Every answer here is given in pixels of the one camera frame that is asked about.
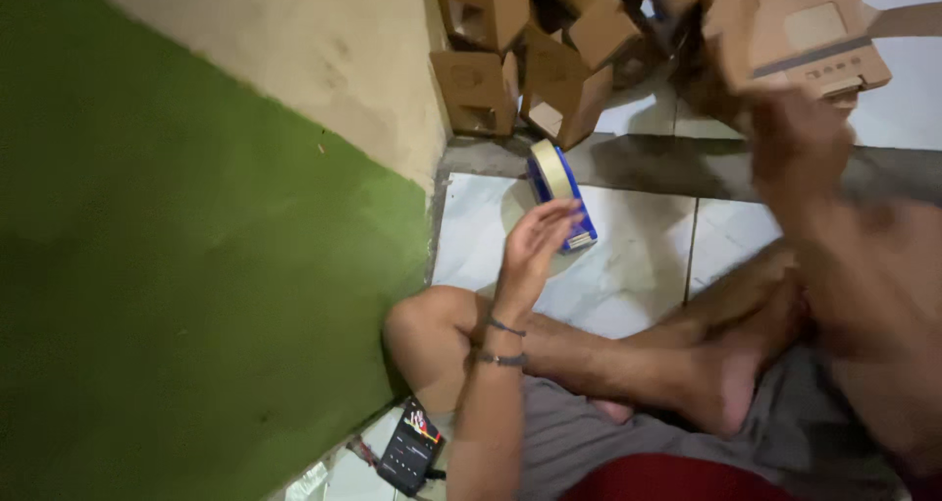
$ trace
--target forearm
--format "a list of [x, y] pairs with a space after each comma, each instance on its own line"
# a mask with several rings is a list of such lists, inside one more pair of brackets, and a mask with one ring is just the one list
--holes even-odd
[[[514, 326], [511, 321], [504, 323]], [[523, 352], [523, 341], [511, 332], [488, 326], [482, 351], [518, 356]], [[522, 378], [521, 367], [473, 364], [448, 466], [449, 501], [515, 498], [524, 427]]]

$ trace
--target leg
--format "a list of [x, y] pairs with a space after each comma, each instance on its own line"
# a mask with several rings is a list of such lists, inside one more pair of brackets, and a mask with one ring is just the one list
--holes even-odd
[[[708, 401], [701, 395], [730, 389], [727, 373], [740, 374], [744, 367], [751, 367], [751, 372], [739, 378], [742, 383], [736, 385], [736, 399], [732, 400], [735, 409], [748, 410], [748, 399], [740, 407], [743, 400], [738, 396], [751, 392], [759, 363], [777, 354], [782, 341], [791, 341], [793, 333], [788, 330], [793, 326], [784, 316], [756, 315], [751, 319], [752, 332], [734, 336], [736, 341], [709, 348], [677, 346], [690, 346], [714, 326], [728, 326], [730, 318], [748, 312], [750, 299], [756, 305], [761, 303], [763, 290], [755, 286], [774, 285], [771, 279], [781, 277], [785, 255], [774, 247], [760, 253], [721, 281], [723, 289], [707, 290], [704, 298], [698, 297], [701, 302], [695, 299], [691, 303], [689, 312], [675, 313], [668, 324], [655, 327], [661, 330], [632, 336], [640, 336], [638, 340], [609, 340], [545, 315], [531, 315], [525, 325], [524, 350], [529, 355], [525, 371], [554, 379], [584, 395], [631, 399], [681, 412], [707, 430], [735, 431], [732, 424], [736, 418], [741, 421], [745, 411], [729, 414], [722, 399]], [[488, 305], [471, 291], [436, 286], [401, 302], [389, 315], [386, 344], [396, 366], [430, 412], [455, 408], [465, 379], [465, 360], [480, 327], [485, 326]], [[735, 363], [727, 363], [725, 358]]]

